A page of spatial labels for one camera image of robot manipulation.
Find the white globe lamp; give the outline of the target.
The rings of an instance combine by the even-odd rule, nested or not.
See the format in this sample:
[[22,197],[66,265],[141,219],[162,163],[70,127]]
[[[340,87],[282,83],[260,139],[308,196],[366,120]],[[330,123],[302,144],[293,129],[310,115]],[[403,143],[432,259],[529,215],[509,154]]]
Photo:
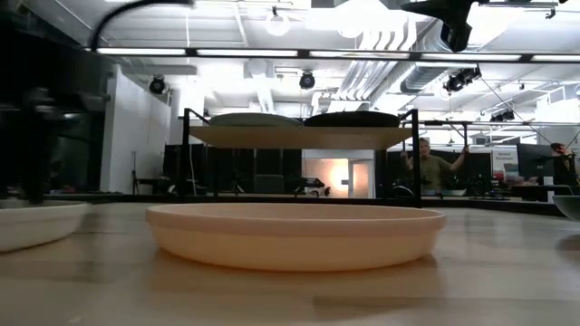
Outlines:
[[290,20],[285,14],[269,13],[265,20],[266,31],[276,37],[286,35],[290,30]]

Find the dark green plate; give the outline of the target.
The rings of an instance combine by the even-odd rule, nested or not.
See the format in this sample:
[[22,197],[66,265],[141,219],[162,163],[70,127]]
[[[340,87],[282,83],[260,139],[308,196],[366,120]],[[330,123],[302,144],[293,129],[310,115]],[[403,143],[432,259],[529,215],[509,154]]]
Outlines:
[[580,196],[553,196],[553,201],[564,216],[580,223]]

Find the silver ventilation duct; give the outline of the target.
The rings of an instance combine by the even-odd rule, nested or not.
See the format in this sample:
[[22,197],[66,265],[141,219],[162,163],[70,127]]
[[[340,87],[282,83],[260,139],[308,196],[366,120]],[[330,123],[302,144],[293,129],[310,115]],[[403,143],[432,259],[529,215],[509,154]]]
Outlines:
[[448,67],[420,66],[415,65],[409,74],[400,83],[401,92],[406,94],[417,94],[424,90],[428,84],[436,80],[445,73]]

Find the person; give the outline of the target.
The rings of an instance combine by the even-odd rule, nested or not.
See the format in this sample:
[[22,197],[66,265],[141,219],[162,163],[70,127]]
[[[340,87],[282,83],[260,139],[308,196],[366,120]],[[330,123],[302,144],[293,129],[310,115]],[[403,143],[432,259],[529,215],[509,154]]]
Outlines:
[[419,150],[420,189],[422,192],[440,192],[442,190],[442,176],[446,173],[456,172],[463,165],[469,153],[469,147],[465,146],[459,157],[453,163],[449,163],[430,153],[430,143],[425,138],[419,138]]
[[575,169],[575,155],[566,150],[562,143],[551,143],[553,155],[554,184],[577,187],[580,185]]

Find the wooden shelf with black legs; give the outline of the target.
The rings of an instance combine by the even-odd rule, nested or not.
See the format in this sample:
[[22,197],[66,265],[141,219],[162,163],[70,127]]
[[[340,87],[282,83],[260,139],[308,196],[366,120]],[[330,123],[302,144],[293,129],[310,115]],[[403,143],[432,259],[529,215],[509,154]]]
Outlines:
[[217,149],[316,149],[373,150],[387,162],[386,150],[412,139],[413,155],[419,155],[419,118],[416,109],[398,118],[399,125],[387,127],[349,126],[218,126],[208,120],[201,127],[190,124],[193,110],[186,108],[183,117],[182,148],[189,137]]

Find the black partition panels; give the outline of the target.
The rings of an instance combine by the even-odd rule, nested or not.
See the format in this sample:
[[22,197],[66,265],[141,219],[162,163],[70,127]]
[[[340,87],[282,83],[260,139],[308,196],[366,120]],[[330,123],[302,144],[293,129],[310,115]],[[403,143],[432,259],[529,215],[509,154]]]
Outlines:
[[190,158],[183,164],[180,145],[165,147],[161,175],[171,186],[186,176],[186,192],[207,196],[218,193],[288,194],[302,177],[300,149],[216,149],[204,144],[190,146]]

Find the small wheeled robot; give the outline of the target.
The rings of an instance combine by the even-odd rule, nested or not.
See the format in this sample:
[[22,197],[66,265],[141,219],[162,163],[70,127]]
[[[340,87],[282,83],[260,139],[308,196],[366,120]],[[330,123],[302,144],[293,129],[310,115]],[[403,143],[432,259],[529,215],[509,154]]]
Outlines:
[[315,197],[328,197],[330,196],[331,188],[327,187],[323,181],[317,177],[301,177],[298,182],[298,187],[295,189],[294,194],[297,195],[308,195]]

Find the white sign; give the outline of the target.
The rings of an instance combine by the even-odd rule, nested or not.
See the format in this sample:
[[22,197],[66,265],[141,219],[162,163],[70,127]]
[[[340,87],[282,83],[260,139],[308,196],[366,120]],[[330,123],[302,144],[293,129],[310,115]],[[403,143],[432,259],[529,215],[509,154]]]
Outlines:
[[515,149],[493,149],[491,151],[492,177],[507,183],[519,177],[517,151]]

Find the dark display screen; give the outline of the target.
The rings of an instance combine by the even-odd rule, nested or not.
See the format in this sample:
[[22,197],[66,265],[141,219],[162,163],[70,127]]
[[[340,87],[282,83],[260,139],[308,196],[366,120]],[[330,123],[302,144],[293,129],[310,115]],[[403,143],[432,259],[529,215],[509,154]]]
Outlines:
[[521,177],[552,177],[554,165],[549,145],[517,144],[518,173]]

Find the peach plate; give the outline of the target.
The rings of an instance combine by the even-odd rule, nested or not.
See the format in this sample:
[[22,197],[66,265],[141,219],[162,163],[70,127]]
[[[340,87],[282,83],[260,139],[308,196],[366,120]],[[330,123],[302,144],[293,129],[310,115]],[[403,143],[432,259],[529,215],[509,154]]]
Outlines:
[[150,206],[160,249],[204,264],[278,272],[343,272],[430,254],[441,212],[400,206],[212,203]]

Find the black aluminium rig frame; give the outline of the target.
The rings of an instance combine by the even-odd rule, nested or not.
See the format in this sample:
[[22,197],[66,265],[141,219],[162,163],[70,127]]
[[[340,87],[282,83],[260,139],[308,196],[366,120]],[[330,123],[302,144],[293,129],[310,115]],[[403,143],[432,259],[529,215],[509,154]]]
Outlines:
[[[371,62],[435,62],[435,63],[492,63],[499,64],[565,64],[580,65],[580,52],[576,53],[443,53],[377,50],[322,50],[322,49],[267,49],[267,48],[122,48],[104,47],[100,54],[110,57],[186,57],[202,59],[289,59],[289,60],[352,60]],[[62,199],[90,203],[301,203],[313,204],[313,197],[293,195],[243,195],[221,196],[213,192],[209,196],[193,196],[179,193],[176,196],[122,195],[122,194],[66,194]],[[513,213],[556,216],[559,211],[553,204],[526,201],[481,199],[427,199],[421,194],[413,197],[392,199],[382,197],[370,200],[372,206],[409,207],[456,207],[478,208]]]

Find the white plate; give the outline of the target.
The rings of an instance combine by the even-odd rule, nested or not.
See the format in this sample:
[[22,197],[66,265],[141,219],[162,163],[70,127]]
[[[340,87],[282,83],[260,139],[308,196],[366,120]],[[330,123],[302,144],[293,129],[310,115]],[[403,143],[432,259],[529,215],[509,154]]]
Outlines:
[[0,253],[44,245],[74,233],[90,214],[85,202],[0,199]]

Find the light teal plate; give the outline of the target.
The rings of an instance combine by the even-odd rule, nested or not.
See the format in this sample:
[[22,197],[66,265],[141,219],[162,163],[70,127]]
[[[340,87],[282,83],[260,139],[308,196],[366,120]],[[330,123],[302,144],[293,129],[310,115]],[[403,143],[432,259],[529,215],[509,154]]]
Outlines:
[[270,113],[228,113],[212,117],[210,126],[303,127],[300,120]]

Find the black plate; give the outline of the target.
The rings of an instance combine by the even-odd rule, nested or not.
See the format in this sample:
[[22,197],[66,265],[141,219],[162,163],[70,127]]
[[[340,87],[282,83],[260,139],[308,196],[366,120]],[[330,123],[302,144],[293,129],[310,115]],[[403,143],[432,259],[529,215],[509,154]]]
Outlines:
[[397,128],[399,125],[400,119],[397,116],[377,111],[325,113],[304,121],[305,127]]

